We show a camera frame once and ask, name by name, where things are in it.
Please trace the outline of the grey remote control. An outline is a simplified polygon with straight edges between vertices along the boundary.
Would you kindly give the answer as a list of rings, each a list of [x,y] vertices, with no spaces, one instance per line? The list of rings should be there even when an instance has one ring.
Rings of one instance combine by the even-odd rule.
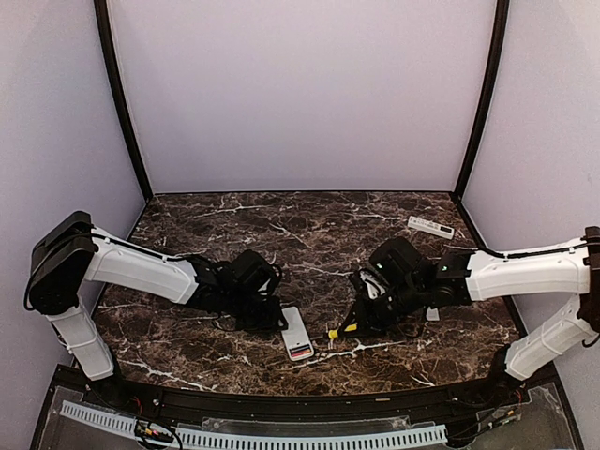
[[[282,309],[282,311],[284,312],[286,318],[289,321],[289,329],[288,330],[284,330],[281,331],[281,335],[282,335],[282,339],[287,351],[287,354],[290,357],[290,349],[297,347],[297,346],[302,346],[302,345],[307,345],[309,344],[312,348],[312,343],[311,340],[308,336],[308,332],[307,329],[305,327],[304,321],[302,319],[302,316],[300,314],[300,311],[297,307],[286,307],[284,309]],[[296,359],[291,359],[293,362],[297,362],[297,361],[301,361],[304,359],[307,359],[309,357],[312,357],[314,354],[312,354],[311,356],[305,356],[305,357],[301,357],[301,358],[296,358]]]

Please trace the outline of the grey battery cover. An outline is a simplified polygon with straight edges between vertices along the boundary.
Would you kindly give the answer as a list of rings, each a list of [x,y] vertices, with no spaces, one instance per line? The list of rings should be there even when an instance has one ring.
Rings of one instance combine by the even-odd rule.
[[[426,311],[426,320],[428,322],[438,322],[440,320],[440,313],[437,308],[429,307]]]

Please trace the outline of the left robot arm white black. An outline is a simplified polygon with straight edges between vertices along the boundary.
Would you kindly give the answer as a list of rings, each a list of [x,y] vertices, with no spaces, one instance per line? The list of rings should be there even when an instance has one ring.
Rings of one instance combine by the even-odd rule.
[[[200,254],[171,256],[123,241],[76,211],[32,250],[23,305],[46,317],[74,355],[95,391],[113,409],[132,400],[131,386],[80,299],[85,281],[150,293],[184,308],[225,314],[236,330],[272,333],[287,329],[275,294],[280,268],[253,250],[232,261]]]

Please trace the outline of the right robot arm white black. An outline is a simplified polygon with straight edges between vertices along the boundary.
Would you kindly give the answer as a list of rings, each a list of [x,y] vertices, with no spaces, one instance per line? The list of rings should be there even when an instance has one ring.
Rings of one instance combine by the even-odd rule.
[[[444,254],[434,262],[407,239],[392,238],[370,256],[369,266],[350,276],[355,301],[329,339],[375,337],[419,308],[467,306],[508,295],[568,293],[567,303],[528,336],[494,357],[478,397],[497,407],[515,382],[580,343],[599,339],[599,229],[554,246],[499,252],[489,248]]]

